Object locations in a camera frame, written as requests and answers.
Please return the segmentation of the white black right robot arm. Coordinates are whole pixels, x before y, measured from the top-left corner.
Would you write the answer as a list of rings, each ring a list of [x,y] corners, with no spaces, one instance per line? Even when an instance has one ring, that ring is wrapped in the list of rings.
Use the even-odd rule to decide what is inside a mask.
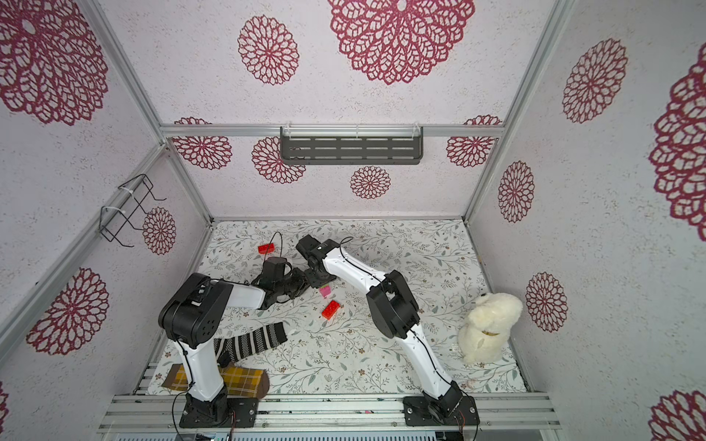
[[[415,369],[429,412],[439,418],[450,417],[464,393],[431,349],[417,300],[404,276],[397,270],[385,273],[364,264],[333,240],[320,242],[306,235],[296,249],[308,264],[304,273],[312,287],[340,279],[366,295],[373,323],[400,345]]]

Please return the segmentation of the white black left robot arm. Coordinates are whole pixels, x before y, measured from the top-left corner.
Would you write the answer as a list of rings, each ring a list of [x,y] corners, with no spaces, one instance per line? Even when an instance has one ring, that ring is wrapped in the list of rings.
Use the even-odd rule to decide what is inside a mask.
[[[265,325],[242,336],[217,338],[228,308],[263,312],[299,298],[309,287],[303,270],[284,257],[267,258],[251,282],[191,274],[158,317],[159,326],[181,356],[187,373],[187,397],[215,401],[225,387],[220,368],[287,341],[283,323]]]

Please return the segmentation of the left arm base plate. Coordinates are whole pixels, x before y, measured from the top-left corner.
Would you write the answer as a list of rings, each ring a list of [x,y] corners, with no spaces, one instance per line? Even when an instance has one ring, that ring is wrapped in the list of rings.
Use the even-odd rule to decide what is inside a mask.
[[[219,396],[212,402],[202,402],[188,394],[178,428],[252,428],[258,406],[255,398]]]

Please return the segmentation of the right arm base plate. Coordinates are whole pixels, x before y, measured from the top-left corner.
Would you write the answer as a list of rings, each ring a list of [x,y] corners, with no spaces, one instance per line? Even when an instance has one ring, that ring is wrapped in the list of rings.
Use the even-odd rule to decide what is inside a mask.
[[[461,397],[457,404],[430,400],[426,396],[406,396],[403,399],[404,421],[407,426],[478,426],[480,416],[472,397]]]

